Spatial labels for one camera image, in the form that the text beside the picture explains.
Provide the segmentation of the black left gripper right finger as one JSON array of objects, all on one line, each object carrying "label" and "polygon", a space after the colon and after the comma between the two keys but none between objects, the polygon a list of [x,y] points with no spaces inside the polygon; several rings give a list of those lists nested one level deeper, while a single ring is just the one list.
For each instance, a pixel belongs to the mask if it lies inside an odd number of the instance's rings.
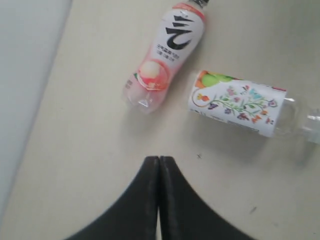
[{"label": "black left gripper right finger", "polygon": [[160,157],[159,214],[163,240],[249,240],[194,191],[171,156]]}]

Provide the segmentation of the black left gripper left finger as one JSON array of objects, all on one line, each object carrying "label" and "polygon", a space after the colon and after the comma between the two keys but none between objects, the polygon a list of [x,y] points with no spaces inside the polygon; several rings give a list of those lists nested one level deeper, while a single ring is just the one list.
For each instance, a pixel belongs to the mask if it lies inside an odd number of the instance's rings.
[{"label": "black left gripper left finger", "polygon": [[144,159],[128,188],[101,216],[69,240],[155,240],[160,159]]}]

